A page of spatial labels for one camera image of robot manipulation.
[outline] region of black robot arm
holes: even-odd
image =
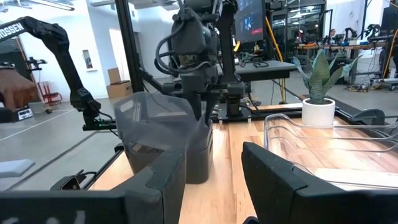
[[[43,41],[54,54],[70,89],[70,103],[83,112],[83,129],[114,129],[113,121],[97,120],[101,104],[95,101],[91,93],[83,86],[75,64],[69,54],[68,34],[58,24],[49,24],[32,17],[22,17],[0,25],[0,42],[28,32]]]

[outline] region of hand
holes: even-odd
[[[4,97],[4,106],[15,111],[35,98],[36,85],[16,70],[2,69],[0,70],[0,93]]]

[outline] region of floor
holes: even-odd
[[[296,95],[306,94],[302,77],[293,72],[286,79],[286,87]],[[281,101],[279,86],[274,82],[252,83],[255,100],[263,105]],[[334,86],[328,95],[358,109],[379,108],[386,115],[398,115],[398,91],[374,90],[353,93],[344,86]],[[289,103],[298,103],[287,93]],[[108,99],[99,100],[102,112],[113,115]],[[32,105],[36,115],[14,124],[0,124],[0,161],[32,159],[35,166],[20,178],[0,179],[0,190],[48,190],[62,177],[73,175],[81,169],[96,171],[113,155],[113,147],[120,143],[109,131],[82,131],[82,115],[63,103],[52,114],[43,113],[42,105]]]

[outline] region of computer screen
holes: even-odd
[[[263,39],[265,14],[260,0],[238,0],[235,14],[236,40],[246,43]]]

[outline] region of transparent plastic tray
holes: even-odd
[[[264,147],[345,190],[398,189],[397,129],[398,123],[351,126],[339,118],[320,128],[273,114],[265,120]]]

